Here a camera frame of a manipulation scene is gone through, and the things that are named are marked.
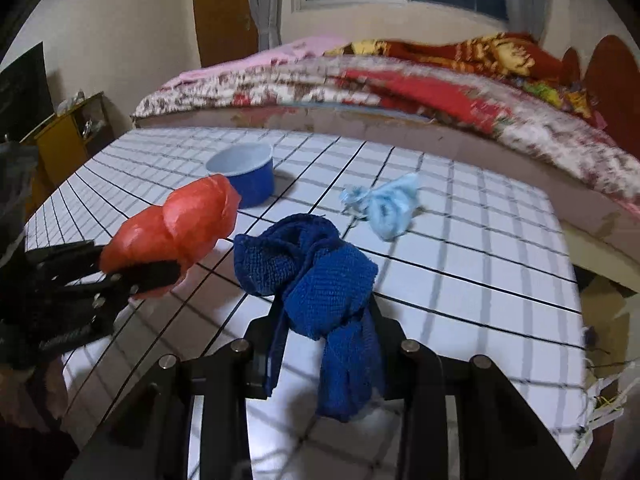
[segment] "television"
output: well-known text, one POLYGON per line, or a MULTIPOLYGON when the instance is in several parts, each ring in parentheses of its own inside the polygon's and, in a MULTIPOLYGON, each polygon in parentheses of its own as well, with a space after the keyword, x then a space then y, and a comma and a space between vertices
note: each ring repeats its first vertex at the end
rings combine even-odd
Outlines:
POLYGON ((19 142, 53 113, 39 43, 0 72, 0 141, 19 142))

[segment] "orange plastic bag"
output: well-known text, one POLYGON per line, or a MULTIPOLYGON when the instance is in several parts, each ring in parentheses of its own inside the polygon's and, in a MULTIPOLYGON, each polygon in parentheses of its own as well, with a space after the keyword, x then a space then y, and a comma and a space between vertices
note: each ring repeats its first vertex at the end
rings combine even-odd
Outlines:
MULTIPOLYGON (((100 256, 100 270, 176 260, 182 276, 229 236, 236 226, 240 196, 222 175, 207 176, 173 191, 163 206, 152 205, 124 222, 100 256)), ((156 288, 136 298, 156 298, 174 288, 156 288)))

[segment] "blue container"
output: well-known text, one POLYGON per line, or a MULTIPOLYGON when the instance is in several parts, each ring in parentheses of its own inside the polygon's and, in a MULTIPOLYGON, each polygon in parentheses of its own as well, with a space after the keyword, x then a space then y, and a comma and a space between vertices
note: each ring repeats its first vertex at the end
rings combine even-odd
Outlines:
POLYGON ((210 174, 220 173, 240 195, 240 209, 260 205, 273 194, 273 147, 248 142, 235 144, 212 156, 205 168, 210 174))

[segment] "microfiber cloth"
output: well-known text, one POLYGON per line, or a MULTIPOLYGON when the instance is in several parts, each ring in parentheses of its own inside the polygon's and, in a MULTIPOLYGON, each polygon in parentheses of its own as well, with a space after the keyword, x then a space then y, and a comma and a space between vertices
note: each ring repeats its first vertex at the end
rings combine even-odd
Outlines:
POLYGON ((347 213, 367 219, 379 238, 390 241, 409 228, 418 207, 418 176, 409 173, 376 189, 346 187, 340 200, 347 213))
POLYGON ((326 339, 318 414, 346 422, 383 392, 378 336, 368 309, 378 266, 327 219, 297 214, 258 237, 234 239, 234 269, 254 296, 280 295, 289 327, 326 339))

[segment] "white tablecloth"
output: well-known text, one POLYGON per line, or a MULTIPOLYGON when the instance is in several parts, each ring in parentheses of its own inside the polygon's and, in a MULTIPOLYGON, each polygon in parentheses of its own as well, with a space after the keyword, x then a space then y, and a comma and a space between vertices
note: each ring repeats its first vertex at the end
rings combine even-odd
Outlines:
MULTIPOLYGON (((94 239, 177 187, 206 175, 205 162, 234 142, 274 144, 276 196, 242 210, 173 293, 132 302, 113 338, 65 357, 66 428, 82 446, 160 356, 216 351, 263 316, 268 300, 246 295, 233 272, 235 234, 259 234, 293 213, 331 220, 379 267, 381 311, 438 354, 487 354, 569 454, 584 424, 582 320, 574 274, 544 192, 437 156, 360 140, 273 130, 133 130, 86 163, 28 222, 28 248, 94 239), (411 171, 425 211, 392 243, 341 214, 345 184, 375 186, 411 171)), ((384 404, 340 424, 314 415, 322 342, 290 333, 273 397, 247 402, 254 474, 262 478, 391 479, 401 405, 384 404)), ((190 476, 198 476, 198 407, 190 476)))

